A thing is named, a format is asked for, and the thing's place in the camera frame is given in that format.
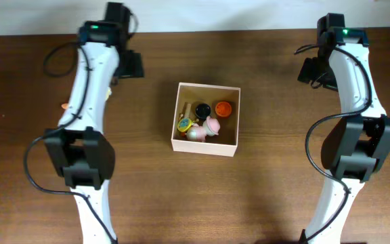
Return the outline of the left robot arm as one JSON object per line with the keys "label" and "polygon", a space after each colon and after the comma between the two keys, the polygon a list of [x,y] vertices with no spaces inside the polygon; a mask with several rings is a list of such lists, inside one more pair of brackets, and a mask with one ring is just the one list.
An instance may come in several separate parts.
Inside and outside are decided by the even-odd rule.
{"label": "left robot arm", "polygon": [[84,243],[117,243],[108,189],[115,151],[104,136],[104,111],[110,87],[119,79],[142,78],[141,54],[129,49],[130,22],[136,17],[123,3],[109,2],[103,20],[86,21],[73,43],[77,71],[68,106],[43,141],[53,167],[76,201]]}

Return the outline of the yellow pellet drum toy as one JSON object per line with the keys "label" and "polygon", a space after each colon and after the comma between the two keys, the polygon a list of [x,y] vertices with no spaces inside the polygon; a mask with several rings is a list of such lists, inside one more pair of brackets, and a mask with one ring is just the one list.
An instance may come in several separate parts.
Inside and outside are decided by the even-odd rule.
{"label": "yellow pellet drum toy", "polygon": [[191,128],[191,126],[199,122],[199,119],[191,120],[190,118],[191,107],[192,105],[190,103],[186,103],[184,112],[179,117],[177,130],[181,133],[187,132],[189,128]]}

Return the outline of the white pink duck figure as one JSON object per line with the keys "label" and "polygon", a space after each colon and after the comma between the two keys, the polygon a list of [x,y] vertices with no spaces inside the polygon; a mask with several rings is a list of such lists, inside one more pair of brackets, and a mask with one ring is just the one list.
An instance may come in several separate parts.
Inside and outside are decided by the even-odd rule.
{"label": "white pink duck figure", "polygon": [[218,136],[221,126],[216,118],[208,116],[201,126],[194,124],[186,132],[186,138],[194,142],[206,142],[207,136]]}

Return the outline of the orange round spinner toy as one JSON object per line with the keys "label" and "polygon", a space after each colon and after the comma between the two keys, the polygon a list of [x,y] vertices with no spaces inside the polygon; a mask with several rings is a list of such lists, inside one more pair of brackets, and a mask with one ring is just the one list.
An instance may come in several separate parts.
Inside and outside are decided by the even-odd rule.
{"label": "orange round spinner toy", "polygon": [[220,101],[215,105],[215,113],[220,118],[228,118],[232,113],[232,105],[226,101]]}

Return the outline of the yellow plush duck toy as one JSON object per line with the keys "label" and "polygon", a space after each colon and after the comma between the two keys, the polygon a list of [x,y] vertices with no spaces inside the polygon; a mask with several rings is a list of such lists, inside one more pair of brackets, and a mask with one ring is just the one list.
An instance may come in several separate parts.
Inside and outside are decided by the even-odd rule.
{"label": "yellow plush duck toy", "polygon": [[[111,90],[111,88],[109,87],[109,88],[108,88],[108,91],[107,91],[107,93],[106,93],[106,100],[109,99],[109,97],[111,96],[111,94],[112,94],[112,90]],[[63,103],[63,104],[61,104],[61,107],[62,107],[64,110],[67,110],[67,109],[69,108],[69,104],[68,104],[68,103]]]}

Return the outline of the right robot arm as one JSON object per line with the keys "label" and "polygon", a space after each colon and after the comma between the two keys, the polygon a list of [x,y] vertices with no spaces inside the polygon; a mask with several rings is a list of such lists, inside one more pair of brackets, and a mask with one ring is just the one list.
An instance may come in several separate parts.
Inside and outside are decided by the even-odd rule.
{"label": "right robot arm", "polygon": [[390,117],[382,107],[369,65],[369,41],[363,29],[347,28],[343,14],[328,13],[317,22],[317,42],[297,54],[316,49],[305,59],[298,81],[312,88],[338,92],[341,113],[316,121],[305,136],[305,152],[314,129],[331,119],[338,122],[321,147],[324,186],[315,214],[302,230],[300,243],[340,243],[342,229],[359,191],[380,171],[390,152]]}

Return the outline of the black round spinner toy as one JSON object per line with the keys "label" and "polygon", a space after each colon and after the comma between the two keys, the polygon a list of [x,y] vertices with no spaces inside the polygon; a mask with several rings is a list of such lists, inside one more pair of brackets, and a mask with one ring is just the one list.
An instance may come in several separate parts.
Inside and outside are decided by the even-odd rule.
{"label": "black round spinner toy", "polygon": [[206,103],[198,104],[197,107],[195,108],[195,115],[199,119],[205,120],[207,117],[211,115],[211,107]]}

